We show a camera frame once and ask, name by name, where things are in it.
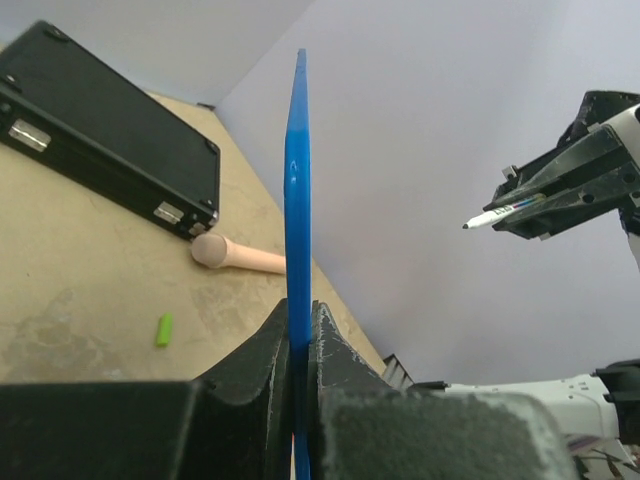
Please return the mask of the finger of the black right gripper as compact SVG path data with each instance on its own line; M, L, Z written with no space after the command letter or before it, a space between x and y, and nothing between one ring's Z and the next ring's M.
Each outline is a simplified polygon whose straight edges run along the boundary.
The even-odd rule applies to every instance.
M561 148L556 148L525 165L515 179L499 187L493 200L483 210L489 211L512 204L524 197L526 184L543 183L571 170L592 166L620 166L625 164L625 146L614 130L604 123L595 126L586 136Z
M639 171L633 163L585 166L540 183L527 183L524 197L539 200L497 221L493 229L523 239L545 239L617 210L629 220L639 209Z

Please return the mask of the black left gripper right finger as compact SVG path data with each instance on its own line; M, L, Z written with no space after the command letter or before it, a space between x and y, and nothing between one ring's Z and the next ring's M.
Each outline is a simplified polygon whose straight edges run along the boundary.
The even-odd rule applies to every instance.
M575 479L542 404L522 394L391 388L313 305L309 448L315 479Z

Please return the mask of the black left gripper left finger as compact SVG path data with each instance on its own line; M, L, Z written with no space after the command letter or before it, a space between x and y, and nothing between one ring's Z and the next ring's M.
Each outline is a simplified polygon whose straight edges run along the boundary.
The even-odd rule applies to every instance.
M192 380L1 390L5 479L286 479L287 305Z

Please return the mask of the white whiteboard marker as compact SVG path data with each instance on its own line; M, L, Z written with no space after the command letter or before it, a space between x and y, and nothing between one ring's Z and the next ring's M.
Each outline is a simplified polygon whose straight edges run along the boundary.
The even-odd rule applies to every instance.
M531 205L540 203L545 199L546 199L545 195L537 194L512 204L507 204L489 211L485 211L482 214L469 219L466 223L462 225L462 229L468 230L468 229L480 228L487 225L494 225L502 221L504 218L511 216L514 213L524 208L527 208Z

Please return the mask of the green marker cap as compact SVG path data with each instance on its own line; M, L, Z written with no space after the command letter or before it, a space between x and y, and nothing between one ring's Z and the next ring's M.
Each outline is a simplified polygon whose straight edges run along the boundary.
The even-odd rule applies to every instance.
M173 331L173 315L163 314L157 323L154 345L158 348L167 347L171 341Z

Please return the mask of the blue framed whiteboard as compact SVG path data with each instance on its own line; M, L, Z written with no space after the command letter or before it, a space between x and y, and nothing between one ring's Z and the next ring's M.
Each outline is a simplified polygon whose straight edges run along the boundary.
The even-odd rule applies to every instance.
M284 145L284 221L288 334L294 390L294 465L311 477L307 377L311 342L311 149L307 52L297 53Z

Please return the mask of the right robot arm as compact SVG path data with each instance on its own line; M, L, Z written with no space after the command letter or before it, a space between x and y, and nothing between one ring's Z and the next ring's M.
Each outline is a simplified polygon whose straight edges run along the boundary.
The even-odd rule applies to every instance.
M639 254L639 96L591 90L556 146L521 167L466 230L491 226L544 240L617 211L632 255ZM568 379L501 385L443 381L412 385L421 392L519 393L554 416L582 479L636 479L639 462L639 362L618 361Z

